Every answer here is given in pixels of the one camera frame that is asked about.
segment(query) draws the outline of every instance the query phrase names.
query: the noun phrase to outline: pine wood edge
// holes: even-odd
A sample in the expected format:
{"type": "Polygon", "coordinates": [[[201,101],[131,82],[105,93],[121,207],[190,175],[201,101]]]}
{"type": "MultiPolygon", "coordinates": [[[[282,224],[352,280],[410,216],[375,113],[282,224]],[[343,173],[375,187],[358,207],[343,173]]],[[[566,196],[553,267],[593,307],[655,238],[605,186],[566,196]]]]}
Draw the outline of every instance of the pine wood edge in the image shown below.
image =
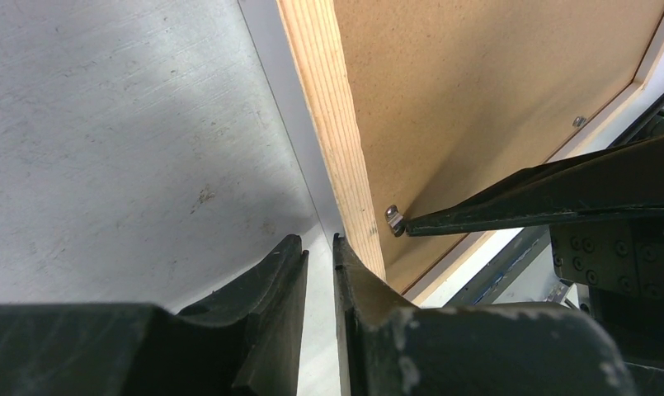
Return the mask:
{"type": "MultiPolygon", "coordinates": [[[[633,81],[589,123],[570,138],[547,162],[574,157],[610,124],[644,90],[664,52],[664,16],[655,31],[648,50],[640,61],[633,81]]],[[[498,237],[498,231],[471,233],[458,242],[444,257],[404,293],[405,298],[419,305],[446,282],[465,262],[486,243],[498,237]]]]}
{"type": "Polygon", "coordinates": [[[346,237],[385,279],[368,173],[332,0],[278,0],[280,17],[332,182],[346,237]]]}

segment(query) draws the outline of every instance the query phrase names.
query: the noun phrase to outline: screw head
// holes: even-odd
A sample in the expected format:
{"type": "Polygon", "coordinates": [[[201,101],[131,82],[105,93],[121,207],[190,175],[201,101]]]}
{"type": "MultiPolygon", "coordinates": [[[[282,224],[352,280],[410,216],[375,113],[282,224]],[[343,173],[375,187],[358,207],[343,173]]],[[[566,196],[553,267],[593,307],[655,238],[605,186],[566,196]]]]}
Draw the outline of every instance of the screw head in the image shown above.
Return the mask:
{"type": "Polygon", "coordinates": [[[643,245],[643,247],[640,248],[640,251],[643,254],[643,259],[646,262],[654,262],[655,260],[657,260],[657,254],[655,253],[652,246],[643,245]]]}
{"type": "Polygon", "coordinates": [[[586,123],[586,117],[584,116],[578,116],[577,118],[574,119],[572,122],[572,126],[575,126],[579,128],[580,126],[584,125],[586,123]]]}
{"type": "Polygon", "coordinates": [[[586,282],[589,283],[589,285],[596,285],[599,283],[599,276],[596,272],[589,270],[586,272],[586,282]]]}
{"type": "Polygon", "coordinates": [[[618,279],[618,284],[620,289],[626,294],[633,291],[633,285],[630,283],[630,279],[627,276],[621,276],[620,279],[618,279]]]}
{"type": "Polygon", "coordinates": [[[389,219],[396,215],[398,212],[397,206],[396,205],[391,205],[385,210],[385,218],[389,219]]]}
{"type": "Polygon", "coordinates": [[[661,299],[662,291],[659,290],[659,287],[651,283],[645,286],[645,296],[650,299],[661,299]]]}
{"type": "Polygon", "coordinates": [[[573,250],[579,250],[582,248],[582,241],[577,237],[572,237],[570,238],[570,246],[572,246],[573,250]]]}
{"type": "Polygon", "coordinates": [[[615,251],[617,255],[626,257],[628,256],[628,245],[626,245],[623,241],[616,241],[615,251]]]}
{"type": "Polygon", "coordinates": [[[584,248],[584,251],[587,253],[594,252],[594,243],[589,238],[584,238],[582,240],[582,247],[584,248]]]}
{"type": "Polygon", "coordinates": [[[581,271],[584,269],[584,262],[580,257],[574,257],[572,259],[572,265],[574,266],[574,269],[577,271],[581,271]]]}

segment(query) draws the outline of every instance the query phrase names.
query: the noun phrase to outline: wooden board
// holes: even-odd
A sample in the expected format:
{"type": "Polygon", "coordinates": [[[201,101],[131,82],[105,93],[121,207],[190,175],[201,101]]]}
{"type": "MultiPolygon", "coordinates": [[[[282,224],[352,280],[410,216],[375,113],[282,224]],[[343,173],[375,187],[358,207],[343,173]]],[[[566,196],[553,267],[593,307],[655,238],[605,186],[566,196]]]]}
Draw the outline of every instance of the wooden board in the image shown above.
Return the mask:
{"type": "Polygon", "coordinates": [[[339,0],[335,11],[387,280],[404,290],[460,236],[394,238],[384,210],[430,213],[544,162],[575,117],[631,83],[664,0],[339,0]]]}
{"type": "Polygon", "coordinates": [[[361,261],[385,279],[379,228],[333,3],[279,0],[278,7],[346,237],[361,261]]]}
{"type": "MultiPolygon", "coordinates": [[[[647,87],[648,81],[655,73],[657,64],[664,53],[664,17],[655,32],[650,45],[643,57],[643,61],[635,73],[633,81],[608,105],[596,114],[586,126],[581,128],[571,139],[568,140],[552,157],[549,162],[558,161],[564,158],[570,158],[591,151],[591,142],[600,134],[604,133],[611,123],[636,100],[636,98],[647,87]]],[[[510,230],[488,231],[485,233],[471,233],[467,238],[460,241],[451,251],[443,257],[435,266],[433,266],[416,284],[414,284],[407,293],[406,298],[414,304],[424,304],[426,299],[432,296],[440,287],[442,291],[433,296],[435,299],[429,303],[443,303],[449,299],[455,290],[454,282],[450,284],[453,274],[462,270],[463,266],[468,266],[464,273],[477,273],[479,268],[491,260],[499,250],[509,243],[513,233],[510,230]]],[[[460,274],[461,280],[457,280],[458,285],[464,283],[465,275],[460,274]]]]}

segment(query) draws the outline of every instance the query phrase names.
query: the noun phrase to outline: fiberboard surface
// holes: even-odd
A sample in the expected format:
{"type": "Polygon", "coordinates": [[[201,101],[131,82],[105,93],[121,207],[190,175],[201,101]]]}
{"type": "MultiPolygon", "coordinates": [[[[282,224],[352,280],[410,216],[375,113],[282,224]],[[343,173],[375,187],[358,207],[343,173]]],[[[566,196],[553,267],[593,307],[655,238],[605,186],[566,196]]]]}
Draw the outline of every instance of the fiberboard surface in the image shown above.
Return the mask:
{"type": "Polygon", "coordinates": [[[460,236],[394,238],[544,162],[632,80],[664,0],[337,0],[388,283],[406,289],[460,236]]]}

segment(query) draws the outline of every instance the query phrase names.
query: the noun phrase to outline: metal screw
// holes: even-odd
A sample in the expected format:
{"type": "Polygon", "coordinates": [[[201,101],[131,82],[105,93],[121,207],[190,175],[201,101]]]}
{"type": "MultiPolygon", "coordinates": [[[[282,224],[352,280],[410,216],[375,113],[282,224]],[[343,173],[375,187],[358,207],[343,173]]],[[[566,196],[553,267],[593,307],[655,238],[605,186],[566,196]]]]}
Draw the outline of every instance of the metal screw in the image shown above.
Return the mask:
{"type": "Polygon", "coordinates": [[[580,115],[574,119],[574,121],[572,122],[572,126],[579,128],[585,123],[586,123],[586,117],[580,115]]]}
{"type": "Polygon", "coordinates": [[[581,258],[579,257],[574,257],[572,259],[572,265],[574,266],[574,269],[577,271],[581,271],[584,269],[584,263],[582,262],[581,258]]]}
{"type": "Polygon", "coordinates": [[[626,257],[628,256],[628,245],[626,245],[623,241],[616,241],[615,251],[619,256],[626,257]]]}
{"type": "Polygon", "coordinates": [[[657,286],[651,283],[645,286],[645,295],[651,299],[660,299],[662,297],[662,292],[657,286]]]}
{"type": "Polygon", "coordinates": [[[570,238],[570,246],[572,246],[572,249],[574,250],[579,250],[582,248],[582,241],[577,237],[572,237],[570,238]]]}
{"type": "Polygon", "coordinates": [[[643,253],[643,258],[645,259],[646,262],[654,262],[655,260],[657,260],[657,254],[652,249],[652,246],[643,245],[643,247],[641,247],[641,250],[643,253]]]}
{"type": "Polygon", "coordinates": [[[589,282],[589,285],[596,285],[599,283],[599,276],[596,272],[589,270],[586,272],[586,281],[589,282]]]}
{"type": "Polygon", "coordinates": [[[594,243],[591,241],[589,238],[584,238],[582,241],[582,246],[584,247],[584,251],[587,253],[592,253],[594,252],[594,243]]]}
{"type": "Polygon", "coordinates": [[[620,279],[618,279],[618,284],[624,293],[630,293],[633,291],[633,286],[630,284],[630,279],[628,279],[627,276],[621,276],[620,279]]]}
{"type": "Polygon", "coordinates": [[[396,205],[391,205],[385,210],[385,219],[388,221],[395,237],[399,237],[404,233],[404,218],[399,213],[396,205]]]}

